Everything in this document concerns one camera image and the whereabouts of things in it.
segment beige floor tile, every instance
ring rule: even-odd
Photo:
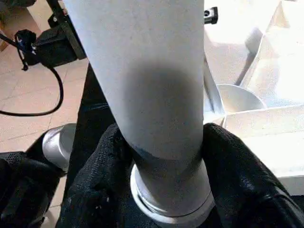
[[[56,87],[41,89],[6,100],[4,108],[10,112],[44,112],[53,108],[58,99]]]
[[[63,193],[64,193],[65,187],[66,187],[66,181],[67,181],[67,177],[62,177],[60,179],[60,182],[57,186],[55,195],[54,195],[53,200],[51,202],[51,207],[61,205],[62,199],[63,199]]]
[[[29,118],[0,115],[0,142],[44,131],[48,128],[50,119],[50,115]]]
[[[18,113],[44,112],[57,103],[55,87],[42,89],[5,100],[3,110]],[[41,117],[11,117],[0,115],[0,141],[46,130],[51,114]]]
[[[64,101],[61,108],[52,115],[49,128],[77,121],[84,83],[85,79],[64,83]]]
[[[54,228],[58,221],[60,210],[60,206],[49,208],[48,212],[45,214],[45,220],[41,228]]]
[[[68,69],[78,68],[78,67],[88,67],[89,60],[88,58],[84,58],[82,60],[76,60],[74,62],[66,64]]]
[[[67,72],[66,67],[58,67],[56,70],[61,80],[63,80]],[[58,82],[54,74],[42,65],[31,67],[28,71],[18,70],[15,75],[18,78],[18,84],[11,96],[26,94],[52,86],[57,87],[59,91]]]
[[[0,142],[0,152],[26,151],[44,131]]]
[[[18,77],[14,71],[0,75],[0,100],[10,97],[17,82]]]
[[[87,59],[75,61],[68,65],[65,82],[70,82],[86,77],[88,67]]]
[[[0,109],[2,110],[2,108],[4,107],[5,104],[5,100],[0,100]]]
[[[18,57],[15,47],[10,45],[0,53],[0,75],[21,70],[22,67],[22,62]]]

